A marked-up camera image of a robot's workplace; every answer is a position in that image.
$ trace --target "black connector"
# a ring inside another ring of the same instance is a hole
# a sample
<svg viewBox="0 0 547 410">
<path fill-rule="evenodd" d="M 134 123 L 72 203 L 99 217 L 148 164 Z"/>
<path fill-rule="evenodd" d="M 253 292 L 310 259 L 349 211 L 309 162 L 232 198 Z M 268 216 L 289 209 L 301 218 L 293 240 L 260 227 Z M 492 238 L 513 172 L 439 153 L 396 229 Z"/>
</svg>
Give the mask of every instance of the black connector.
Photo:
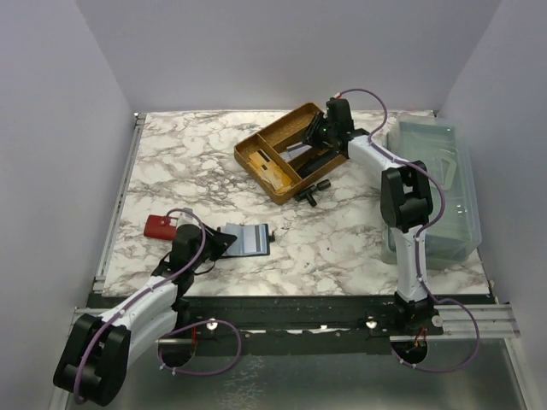
<svg viewBox="0 0 547 410">
<path fill-rule="evenodd" d="M 318 190 L 326 190 L 330 187 L 331 187 L 331 181 L 329 181 L 328 179 L 324 179 L 321 182 L 318 182 L 317 185 L 312 184 L 305 190 L 298 192 L 294 196 L 294 199 L 296 199 L 298 202 L 302 201 L 302 199 L 307 199 L 309 204 L 312 207 L 315 207 L 317 205 L 317 201 L 314 199 L 312 194 Z"/>
</svg>

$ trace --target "marble surface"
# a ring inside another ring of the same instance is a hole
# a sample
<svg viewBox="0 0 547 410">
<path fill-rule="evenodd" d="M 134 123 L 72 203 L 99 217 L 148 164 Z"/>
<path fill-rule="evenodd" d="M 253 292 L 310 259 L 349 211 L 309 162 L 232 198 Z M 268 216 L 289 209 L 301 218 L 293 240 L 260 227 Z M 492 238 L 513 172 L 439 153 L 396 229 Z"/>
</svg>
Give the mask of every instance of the marble surface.
<svg viewBox="0 0 547 410">
<path fill-rule="evenodd" d="M 188 295 L 386 295 L 397 267 L 380 259 L 379 191 L 352 161 L 328 174 L 332 188 L 319 203 L 273 204 L 233 158 L 234 145 L 281 117 L 281 111 L 148 114 L 103 287 L 127 296 L 141 287 L 170 249 L 143 236 L 149 214 L 188 207 L 209 226 L 268 223 L 276 242 L 270 256 L 220 260 L 196 277 Z M 401 112 L 390 113 L 384 138 Z M 430 115 L 431 112 L 412 114 Z M 355 112 L 356 127 L 371 130 L 381 112 Z M 476 252 L 442 272 L 430 271 L 437 294 L 485 294 L 488 283 Z"/>
</svg>

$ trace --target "red object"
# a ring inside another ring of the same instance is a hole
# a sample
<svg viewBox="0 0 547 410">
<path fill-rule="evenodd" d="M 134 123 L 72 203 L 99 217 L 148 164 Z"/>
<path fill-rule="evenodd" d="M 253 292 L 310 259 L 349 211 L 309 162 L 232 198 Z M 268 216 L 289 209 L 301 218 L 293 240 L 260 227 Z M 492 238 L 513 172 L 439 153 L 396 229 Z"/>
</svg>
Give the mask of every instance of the red object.
<svg viewBox="0 0 547 410">
<path fill-rule="evenodd" d="M 165 241 L 172 241 L 177 233 L 177 219 L 165 215 L 148 215 L 144 235 Z"/>
</svg>

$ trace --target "black frame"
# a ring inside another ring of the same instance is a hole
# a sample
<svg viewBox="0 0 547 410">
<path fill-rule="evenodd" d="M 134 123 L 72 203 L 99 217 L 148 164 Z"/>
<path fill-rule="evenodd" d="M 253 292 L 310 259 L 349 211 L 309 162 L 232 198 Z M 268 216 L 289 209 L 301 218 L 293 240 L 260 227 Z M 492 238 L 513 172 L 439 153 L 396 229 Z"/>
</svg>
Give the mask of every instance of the black frame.
<svg viewBox="0 0 547 410">
<path fill-rule="evenodd" d="M 489 295 L 446 295 L 464 304 L 495 304 Z M 188 296 L 191 321 L 224 319 L 238 327 L 244 338 L 242 354 L 391 354 L 389 336 L 369 330 L 369 312 L 393 303 L 393 296 Z M 87 307 L 109 309 L 123 297 L 90 294 Z M 312 332 L 322 325 L 340 331 Z M 303 330 L 292 334 L 285 330 Z M 219 326 L 200 329 L 200 356 L 229 356 L 236 349 L 232 331 Z M 186 350 L 189 346 L 181 344 Z"/>
</svg>

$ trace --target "clear plastic container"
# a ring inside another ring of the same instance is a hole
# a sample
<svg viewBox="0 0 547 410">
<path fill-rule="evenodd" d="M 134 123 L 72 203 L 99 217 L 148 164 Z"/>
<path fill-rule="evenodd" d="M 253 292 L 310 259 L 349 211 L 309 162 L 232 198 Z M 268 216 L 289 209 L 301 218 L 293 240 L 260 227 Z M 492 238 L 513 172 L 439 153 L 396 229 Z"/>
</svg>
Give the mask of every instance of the clear plastic container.
<svg viewBox="0 0 547 410">
<path fill-rule="evenodd" d="M 479 246 L 479 211 L 467 146 L 457 128 L 433 117 L 402 115 L 387 136 L 387 148 L 409 161 L 423 161 L 443 186 L 443 218 L 426 233 L 426 260 L 431 269 L 464 262 Z M 437 188 L 430 183 L 434 218 L 440 206 Z M 397 263 L 391 229 L 382 231 L 382 260 Z"/>
</svg>

